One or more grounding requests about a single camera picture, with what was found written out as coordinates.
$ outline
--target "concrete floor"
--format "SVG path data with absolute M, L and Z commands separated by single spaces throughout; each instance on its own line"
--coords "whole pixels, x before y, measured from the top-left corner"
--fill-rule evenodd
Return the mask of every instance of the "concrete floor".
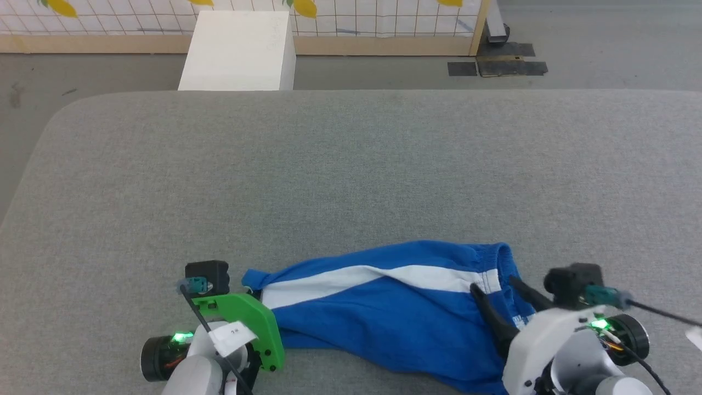
M 504 1 L 512 40 L 534 44 L 537 59 L 548 64 L 544 77 L 449 77 L 446 62 L 461 58 L 300 57 L 295 89 L 702 91 L 702 6 L 685 1 L 666 7 Z M 0 55 L 0 221 L 56 111 L 102 93 L 176 89 L 184 62 L 183 55 Z

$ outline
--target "white stripe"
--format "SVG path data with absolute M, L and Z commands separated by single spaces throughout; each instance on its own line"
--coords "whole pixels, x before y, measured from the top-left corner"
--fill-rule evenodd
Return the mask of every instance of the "white stripe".
M 349 266 L 297 280 L 270 284 L 263 289 L 261 302 L 269 309 L 277 309 L 328 297 L 381 277 L 394 278 L 412 287 L 425 290 L 470 293 L 472 283 L 477 283 L 486 293 L 501 290 L 497 269 L 475 273 L 424 265 L 391 269 Z

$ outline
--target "white box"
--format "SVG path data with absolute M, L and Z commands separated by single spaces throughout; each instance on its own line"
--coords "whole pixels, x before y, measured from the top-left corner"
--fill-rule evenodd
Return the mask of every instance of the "white box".
M 284 11 L 201 11 L 179 91 L 289 91 L 295 46 Z

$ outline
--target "white cable tag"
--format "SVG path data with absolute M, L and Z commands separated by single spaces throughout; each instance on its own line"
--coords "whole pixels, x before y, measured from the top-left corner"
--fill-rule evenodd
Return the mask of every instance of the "white cable tag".
M 702 328 L 699 326 L 694 326 L 685 332 L 685 336 L 690 339 L 690 342 L 697 346 L 700 351 L 702 351 Z
M 221 356 L 229 356 L 246 343 L 257 338 L 241 321 L 228 323 L 209 333 L 215 349 Z

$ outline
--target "gray table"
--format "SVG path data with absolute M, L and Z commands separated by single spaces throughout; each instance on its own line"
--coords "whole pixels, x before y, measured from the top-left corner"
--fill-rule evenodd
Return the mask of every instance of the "gray table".
M 702 95 L 659 91 L 125 93 L 46 127 L 0 228 L 0 388 L 149 394 L 151 336 L 194 327 L 186 262 L 247 268 L 406 240 L 512 245 L 702 317 Z M 684 325 L 635 311 L 676 394 Z M 640 367 L 628 369 L 652 388 Z M 453 394 L 340 351 L 290 351 L 256 393 Z

